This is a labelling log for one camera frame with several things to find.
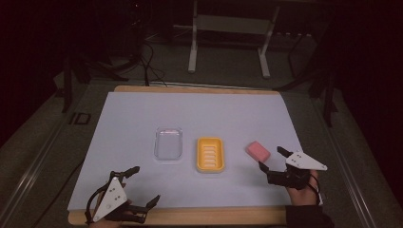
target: dark background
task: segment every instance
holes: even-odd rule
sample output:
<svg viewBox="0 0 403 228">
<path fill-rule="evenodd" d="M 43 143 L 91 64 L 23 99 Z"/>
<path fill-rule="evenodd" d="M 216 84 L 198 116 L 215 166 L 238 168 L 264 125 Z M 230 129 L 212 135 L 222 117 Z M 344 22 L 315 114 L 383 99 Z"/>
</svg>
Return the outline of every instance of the dark background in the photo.
<svg viewBox="0 0 403 228">
<path fill-rule="evenodd" d="M 166 3 L 172 8 L 156 8 L 154 26 L 166 29 L 161 22 L 190 25 L 191 1 Z M 91 4 L 78 0 L 1 3 L 0 145 L 53 96 L 56 87 L 52 78 L 62 70 L 72 44 L 95 59 L 105 57 L 106 42 L 101 38 L 99 22 L 94 19 L 97 12 Z M 325 42 L 324 49 L 335 51 L 336 47 L 336 57 L 330 58 L 331 62 L 341 63 L 336 86 L 342 90 L 382 172 L 402 203 L 399 175 L 403 174 L 403 7 L 398 1 L 381 0 L 366 1 L 361 6 L 353 12 L 346 10 L 346 17 L 342 11 L 337 13 L 342 23 L 333 30 L 336 46 Z M 277 29 L 295 29 L 291 22 L 302 21 L 295 13 L 300 10 L 290 7 L 283 11 Z M 164 20 L 166 15 L 171 16 L 169 20 Z"/>
</svg>

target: robotic hand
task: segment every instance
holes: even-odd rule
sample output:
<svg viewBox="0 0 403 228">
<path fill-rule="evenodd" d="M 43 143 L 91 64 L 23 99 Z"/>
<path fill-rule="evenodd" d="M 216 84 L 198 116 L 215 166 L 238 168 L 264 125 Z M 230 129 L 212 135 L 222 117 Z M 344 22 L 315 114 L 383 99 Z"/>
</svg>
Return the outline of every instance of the robotic hand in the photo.
<svg viewBox="0 0 403 228">
<path fill-rule="evenodd" d="M 130 168 L 125 172 L 110 172 L 109 181 L 107 184 L 99 188 L 88 200 L 86 205 L 86 224 L 98 221 L 105 218 L 107 220 L 114 221 L 135 221 L 143 224 L 149 210 L 157 205 L 160 195 L 152 199 L 145 207 L 130 205 L 127 201 L 122 181 L 124 178 L 130 178 L 132 175 L 138 173 L 139 166 Z M 94 215 L 91 215 L 89 207 L 93 199 L 101 194 L 104 195 L 101 198 L 99 207 Z"/>
<path fill-rule="evenodd" d="M 280 146 L 278 146 L 278 152 L 287 158 L 285 160 L 287 169 L 284 172 L 271 171 L 268 166 L 259 161 L 259 168 L 267 175 L 267 182 L 297 190 L 308 186 L 317 193 L 317 204 L 319 204 L 319 184 L 317 183 L 317 189 L 309 184 L 309 179 L 312 177 L 310 170 L 327 170 L 327 166 L 303 152 L 290 152 Z"/>
</svg>

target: table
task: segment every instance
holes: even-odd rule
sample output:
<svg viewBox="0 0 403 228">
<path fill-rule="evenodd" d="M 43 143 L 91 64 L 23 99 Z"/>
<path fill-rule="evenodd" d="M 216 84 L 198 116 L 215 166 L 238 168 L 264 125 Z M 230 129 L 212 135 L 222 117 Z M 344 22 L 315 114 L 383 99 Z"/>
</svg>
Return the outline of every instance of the table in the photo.
<svg viewBox="0 0 403 228">
<path fill-rule="evenodd" d="M 206 89 L 206 88 L 168 88 L 168 87 L 137 87 L 137 86 L 118 86 L 116 92 L 151 92 L 151 93 L 208 93 L 208 94 L 246 94 L 246 95 L 275 95 L 274 91 L 258 91 L 258 90 L 237 90 L 237 89 Z M 285 139 L 291 142 L 289 146 L 294 144 L 300 146 L 297 141 L 297 135 Z M 93 149 L 89 148 L 88 156 Z M 85 222 L 84 210 L 70 210 L 68 221 L 74 225 L 82 225 Z M 227 206 L 227 207 L 187 207 L 187 208 L 154 208 L 150 211 L 146 221 L 147 225 L 198 225 L 198 224 L 285 224 L 285 209 L 282 205 L 277 206 Z"/>
<path fill-rule="evenodd" d="M 189 73 L 196 71 L 198 55 L 198 30 L 214 30 L 225 32 L 241 32 L 250 34 L 263 34 L 265 39 L 263 45 L 258 48 L 259 62 L 263 78 L 269 78 L 270 72 L 267 66 L 266 50 L 273 34 L 276 20 L 278 18 L 279 6 L 276 6 L 271 20 L 236 18 L 225 16 L 213 16 L 198 14 L 198 1 L 193 1 L 193 24 L 192 24 L 192 46 L 189 57 Z"/>
</svg>

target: black wall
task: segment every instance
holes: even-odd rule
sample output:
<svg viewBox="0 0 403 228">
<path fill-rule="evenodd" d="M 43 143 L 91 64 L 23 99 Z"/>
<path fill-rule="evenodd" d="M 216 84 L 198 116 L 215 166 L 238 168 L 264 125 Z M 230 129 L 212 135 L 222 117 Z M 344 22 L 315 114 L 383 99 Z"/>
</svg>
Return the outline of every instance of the black wall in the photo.
<svg viewBox="0 0 403 228">
<path fill-rule="evenodd" d="M 338 74 L 345 101 L 403 203 L 403 5 L 374 2 L 353 24 L 358 42 Z"/>
<path fill-rule="evenodd" d="M 52 78 L 62 71 L 63 60 L 72 51 L 108 63 L 108 48 L 127 54 L 125 50 L 133 52 L 137 47 L 113 46 L 123 42 L 113 40 L 110 34 L 125 29 L 124 35 L 128 36 L 127 1 L 108 2 L 109 5 L 104 0 L 1 3 L 0 146 L 54 94 Z M 134 44 L 130 40 L 133 36 L 122 35 L 122 39 Z"/>
</svg>

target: table leg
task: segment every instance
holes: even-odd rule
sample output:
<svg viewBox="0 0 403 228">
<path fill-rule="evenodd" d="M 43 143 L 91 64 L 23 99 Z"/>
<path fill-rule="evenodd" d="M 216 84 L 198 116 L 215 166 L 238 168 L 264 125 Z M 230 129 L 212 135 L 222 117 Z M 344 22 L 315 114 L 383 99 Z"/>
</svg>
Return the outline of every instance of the table leg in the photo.
<svg viewBox="0 0 403 228">
<path fill-rule="evenodd" d="M 273 35 L 273 29 L 275 27 L 275 23 L 278 18 L 278 12 L 279 12 L 279 7 L 276 7 L 272 20 L 269 23 L 269 27 L 267 28 L 267 32 L 265 34 L 264 44 L 262 47 L 258 48 L 260 67 L 261 67 L 261 73 L 262 73 L 263 78 L 270 77 L 269 66 L 267 66 L 267 60 L 266 60 L 266 50 L 267 50 L 267 47 L 269 46 L 270 38 Z"/>
<path fill-rule="evenodd" d="M 189 68 L 187 71 L 189 73 L 194 73 L 196 71 L 196 60 L 198 57 L 198 1 L 193 1 L 193 27 L 192 27 L 192 47 L 190 48 L 190 58 L 189 58 Z"/>
</svg>

